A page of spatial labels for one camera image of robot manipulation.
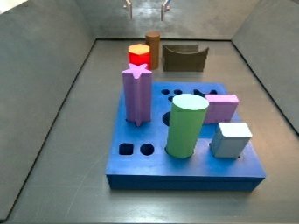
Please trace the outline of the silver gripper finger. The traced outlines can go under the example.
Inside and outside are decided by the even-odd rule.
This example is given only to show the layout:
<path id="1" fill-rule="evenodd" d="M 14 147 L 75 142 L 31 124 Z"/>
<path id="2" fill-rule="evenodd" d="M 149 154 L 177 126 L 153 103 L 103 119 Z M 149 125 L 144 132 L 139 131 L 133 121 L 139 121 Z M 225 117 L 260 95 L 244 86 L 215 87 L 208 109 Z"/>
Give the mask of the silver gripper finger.
<path id="1" fill-rule="evenodd" d="M 160 16 L 161 21 L 164 21 L 164 14 L 169 10 L 169 3 L 171 0 L 164 0 L 161 3 L 161 16 Z"/>
<path id="2" fill-rule="evenodd" d="M 132 2 L 131 0 L 124 0 L 125 4 L 124 4 L 124 9 L 127 10 L 128 13 L 128 19 L 132 19 Z"/>

